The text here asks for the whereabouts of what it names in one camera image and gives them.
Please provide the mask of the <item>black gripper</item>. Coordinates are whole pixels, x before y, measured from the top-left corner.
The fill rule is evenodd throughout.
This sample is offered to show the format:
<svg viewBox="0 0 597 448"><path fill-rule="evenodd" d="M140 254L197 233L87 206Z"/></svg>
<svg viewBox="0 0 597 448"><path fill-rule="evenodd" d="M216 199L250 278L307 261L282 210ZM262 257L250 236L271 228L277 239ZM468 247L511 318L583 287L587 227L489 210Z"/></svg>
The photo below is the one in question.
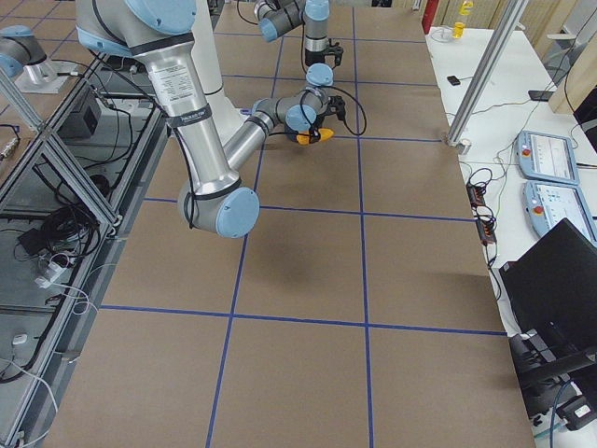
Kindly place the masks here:
<svg viewBox="0 0 597 448"><path fill-rule="evenodd" d="M303 54L304 63L308 67L316 63L326 63L327 58L332 58L332 67L335 68L341 65L343 47L339 42L331 40L306 40Z"/></svg>
<svg viewBox="0 0 597 448"><path fill-rule="evenodd" d="M321 113L321 121L331 116L335 116L340 122L346 121L345 101L340 95L332 95L328 98L326 108Z"/></svg>

